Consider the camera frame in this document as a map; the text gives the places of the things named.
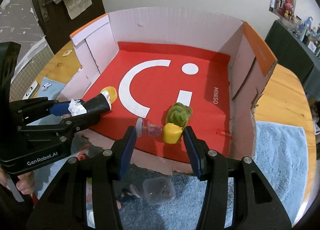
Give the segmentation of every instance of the green toy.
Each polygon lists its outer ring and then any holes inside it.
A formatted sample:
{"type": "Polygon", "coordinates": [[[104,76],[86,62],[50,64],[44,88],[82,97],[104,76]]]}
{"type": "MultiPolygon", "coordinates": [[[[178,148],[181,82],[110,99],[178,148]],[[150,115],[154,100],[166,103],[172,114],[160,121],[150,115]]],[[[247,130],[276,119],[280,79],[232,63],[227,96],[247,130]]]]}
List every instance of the green toy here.
{"type": "Polygon", "coordinates": [[[178,102],[170,108],[165,123],[173,123],[184,128],[187,125],[191,115],[192,108],[178,102]]]}

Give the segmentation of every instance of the wooden table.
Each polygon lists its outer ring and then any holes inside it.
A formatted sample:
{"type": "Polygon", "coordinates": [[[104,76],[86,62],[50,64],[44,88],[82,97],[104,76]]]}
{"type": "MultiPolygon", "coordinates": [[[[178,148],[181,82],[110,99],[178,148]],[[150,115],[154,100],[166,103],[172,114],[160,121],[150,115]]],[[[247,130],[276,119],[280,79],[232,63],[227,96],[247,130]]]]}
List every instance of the wooden table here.
{"type": "MultiPolygon", "coordinates": [[[[73,50],[63,57],[66,50],[73,49],[69,42],[44,67],[36,80],[41,83],[44,76],[68,83],[81,65],[73,50]]],[[[290,70],[277,65],[258,101],[255,119],[303,127],[308,142],[309,170],[307,188],[303,202],[308,202],[316,168],[316,140],[309,105],[298,78],[290,70]]]]}

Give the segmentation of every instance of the yellow plastic object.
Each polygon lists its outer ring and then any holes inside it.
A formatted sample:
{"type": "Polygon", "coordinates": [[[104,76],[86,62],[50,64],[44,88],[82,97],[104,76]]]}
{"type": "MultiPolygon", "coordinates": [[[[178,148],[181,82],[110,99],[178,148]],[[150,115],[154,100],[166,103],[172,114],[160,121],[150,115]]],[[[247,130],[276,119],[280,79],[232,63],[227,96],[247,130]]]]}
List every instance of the yellow plastic object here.
{"type": "Polygon", "coordinates": [[[180,140],[180,136],[182,134],[182,127],[175,125],[173,123],[167,123],[163,130],[163,141],[165,143],[174,144],[180,140]]]}
{"type": "Polygon", "coordinates": [[[104,90],[107,90],[109,92],[110,102],[111,104],[113,104],[118,98],[117,90],[114,87],[106,87],[103,88],[100,93],[104,90]]]}

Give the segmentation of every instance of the pink plush toy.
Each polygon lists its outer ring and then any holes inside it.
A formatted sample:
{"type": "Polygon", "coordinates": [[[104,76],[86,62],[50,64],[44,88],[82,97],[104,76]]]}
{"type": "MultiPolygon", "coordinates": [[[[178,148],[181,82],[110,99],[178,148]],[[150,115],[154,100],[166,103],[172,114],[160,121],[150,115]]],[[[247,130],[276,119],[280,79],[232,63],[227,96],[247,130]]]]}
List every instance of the pink plush toy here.
{"type": "Polygon", "coordinates": [[[277,9],[277,12],[279,15],[284,17],[285,11],[292,12],[293,13],[293,5],[292,5],[292,0],[285,0],[283,3],[282,7],[279,7],[277,9]]]}

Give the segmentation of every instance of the human hand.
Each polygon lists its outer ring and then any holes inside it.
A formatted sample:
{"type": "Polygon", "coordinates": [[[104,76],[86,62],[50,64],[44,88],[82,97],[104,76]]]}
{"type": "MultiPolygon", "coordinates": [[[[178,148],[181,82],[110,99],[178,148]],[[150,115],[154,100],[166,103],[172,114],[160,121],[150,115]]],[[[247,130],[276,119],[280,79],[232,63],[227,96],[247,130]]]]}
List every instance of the human hand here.
{"type": "MultiPolygon", "coordinates": [[[[20,180],[17,182],[16,187],[19,191],[21,191],[23,195],[33,193],[35,189],[34,182],[33,182],[34,177],[35,177],[35,174],[33,171],[18,176],[20,180]]],[[[7,180],[8,180],[7,173],[0,167],[0,184],[8,188],[7,180]]]]}

